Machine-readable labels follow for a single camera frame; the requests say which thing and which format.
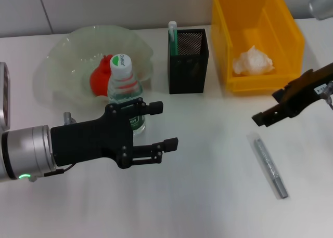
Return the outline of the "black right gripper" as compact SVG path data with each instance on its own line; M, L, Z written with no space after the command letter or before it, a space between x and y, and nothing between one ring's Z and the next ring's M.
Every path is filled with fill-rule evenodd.
M284 102L284 109L278 104L255 114L252 119L258 126L269 127L286 117L295 117L306 107L321 99L321 94L330 82L332 82L332 63L316 71L310 69L288 83L286 87L272 93L277 103Z

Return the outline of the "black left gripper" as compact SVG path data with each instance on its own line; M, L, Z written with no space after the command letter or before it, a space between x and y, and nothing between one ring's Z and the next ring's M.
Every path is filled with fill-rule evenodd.
M135 146L130 119L162 113L162 101L147 104L139 97L119 106L108 104L98 119L53 127L50 134L55 163L65 166L106 157L122 169L160 164L163 153L177 150L178 138Z

